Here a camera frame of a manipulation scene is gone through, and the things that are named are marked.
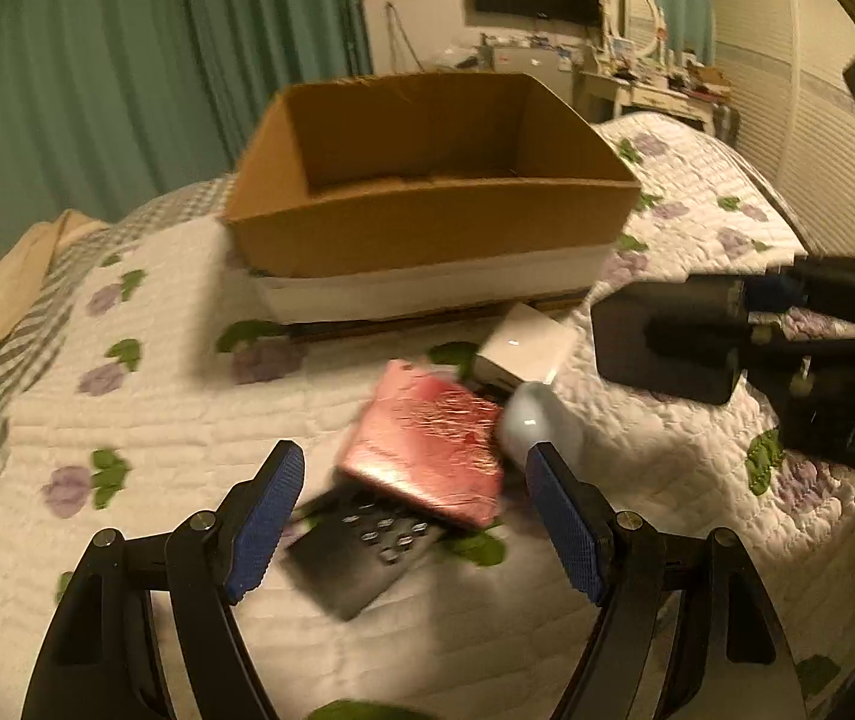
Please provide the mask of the white dressing table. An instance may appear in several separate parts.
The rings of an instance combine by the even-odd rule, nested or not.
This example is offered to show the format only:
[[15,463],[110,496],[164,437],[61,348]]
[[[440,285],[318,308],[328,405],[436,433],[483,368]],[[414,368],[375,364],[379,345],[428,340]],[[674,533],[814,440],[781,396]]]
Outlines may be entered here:
[[619,119],[633,110],[650,110],[688,122],[717,137],[735,124],[730,106],[647,83],[629,82],[616,76],[582,70],[574,82],[574,109],[588,122]]

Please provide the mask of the grey checked blanket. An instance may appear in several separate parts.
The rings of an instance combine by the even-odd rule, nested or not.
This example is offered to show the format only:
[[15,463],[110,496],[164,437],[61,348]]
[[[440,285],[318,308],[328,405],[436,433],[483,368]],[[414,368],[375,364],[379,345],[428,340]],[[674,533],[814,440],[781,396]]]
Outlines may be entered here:
[[165,193],[116,224],[84,232],[58,254],[41,282],[40,296],[11,333],[0,341],[0,474],[7,463],[7,410],[12,398],[45,374],[63,346],[66,322],[73,312],[76,291],[89,271],[118,260],[142,239],[167,227],[221,210],[235,182],[232,172],[206,182]]

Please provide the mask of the pink rose tin box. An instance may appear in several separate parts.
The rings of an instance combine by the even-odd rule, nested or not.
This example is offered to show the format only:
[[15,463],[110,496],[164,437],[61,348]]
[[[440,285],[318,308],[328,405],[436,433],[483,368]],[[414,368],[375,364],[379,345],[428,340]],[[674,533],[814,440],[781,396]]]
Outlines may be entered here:
[[390,361],[338,470],[419,511],[482,530],[499,515],[500,406],[412,362]]

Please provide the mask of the black phone-like device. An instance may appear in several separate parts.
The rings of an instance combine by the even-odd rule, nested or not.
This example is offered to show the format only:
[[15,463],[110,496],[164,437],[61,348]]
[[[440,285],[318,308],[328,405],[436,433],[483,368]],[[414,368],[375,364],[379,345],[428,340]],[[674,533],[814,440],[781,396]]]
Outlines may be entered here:
[[595,302],[592,328],[596,369],[608,382],[724,405],[741,376],[743,283],[633,281]]

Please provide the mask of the silver mini fridge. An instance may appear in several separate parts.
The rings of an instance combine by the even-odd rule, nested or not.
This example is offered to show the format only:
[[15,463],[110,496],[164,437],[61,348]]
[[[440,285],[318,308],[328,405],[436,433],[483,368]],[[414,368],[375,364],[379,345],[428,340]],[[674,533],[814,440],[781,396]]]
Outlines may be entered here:
[[574,66],[571,54],[554,47],[481,46],[479,65],[499,73],[525,73],[543,83],[559,98],[574,94]]

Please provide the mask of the white square charger box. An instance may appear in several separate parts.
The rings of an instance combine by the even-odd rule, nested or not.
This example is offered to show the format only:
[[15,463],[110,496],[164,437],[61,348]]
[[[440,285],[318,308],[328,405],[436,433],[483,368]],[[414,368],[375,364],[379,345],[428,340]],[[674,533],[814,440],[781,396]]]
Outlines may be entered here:
[[522,383],[551,385],[578,342],[575,328],[526,304],[514,304],[478,348],[476,382],[513,392]]

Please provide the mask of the brown cardboard box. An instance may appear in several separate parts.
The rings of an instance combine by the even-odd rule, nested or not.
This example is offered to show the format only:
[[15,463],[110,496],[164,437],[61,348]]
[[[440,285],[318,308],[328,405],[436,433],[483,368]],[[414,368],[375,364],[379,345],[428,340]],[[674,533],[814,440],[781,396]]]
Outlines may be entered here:
[[261,273],[347,277],[610,245],[639,193],[533,76],[426,71],[284,89],[222,220]]

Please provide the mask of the white louvred wardrobe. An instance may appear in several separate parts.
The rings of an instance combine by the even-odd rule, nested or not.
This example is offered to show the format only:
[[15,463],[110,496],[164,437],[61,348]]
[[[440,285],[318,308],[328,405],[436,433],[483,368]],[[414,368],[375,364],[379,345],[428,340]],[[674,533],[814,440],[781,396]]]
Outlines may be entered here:
[[713,0],[715,65],[740,111],[736,148],[803,236],[855,255],[855,23],[837,0]]

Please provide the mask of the black remote control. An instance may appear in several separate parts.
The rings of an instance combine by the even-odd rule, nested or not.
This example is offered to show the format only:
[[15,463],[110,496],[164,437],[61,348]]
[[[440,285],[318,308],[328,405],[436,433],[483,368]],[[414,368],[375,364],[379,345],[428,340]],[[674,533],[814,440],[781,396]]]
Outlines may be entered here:
[[398,499],[338,483],[300,505],[284,553],[292,582],[325,613],[351,621],[445,535],[439,522]]

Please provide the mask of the white round bottle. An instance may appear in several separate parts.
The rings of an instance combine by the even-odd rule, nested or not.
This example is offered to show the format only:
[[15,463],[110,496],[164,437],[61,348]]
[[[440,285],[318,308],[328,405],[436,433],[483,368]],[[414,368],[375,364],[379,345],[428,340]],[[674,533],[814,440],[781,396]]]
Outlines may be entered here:
[[554,390],[541,382],[525,382],[505,403],[494,437],[502,455],[519,473],[536,444],[551,444],[571,468],[585,455],[582,421],[567,408]]

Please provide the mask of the white oval vanity mirror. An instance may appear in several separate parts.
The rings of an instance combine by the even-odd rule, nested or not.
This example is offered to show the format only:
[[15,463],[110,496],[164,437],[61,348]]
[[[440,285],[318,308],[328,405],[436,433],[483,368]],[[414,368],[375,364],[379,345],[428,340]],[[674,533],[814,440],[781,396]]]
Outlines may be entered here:
[[662,39],[662,9],[656,0],[606,0],[605,32],[614,54],[653,57]]

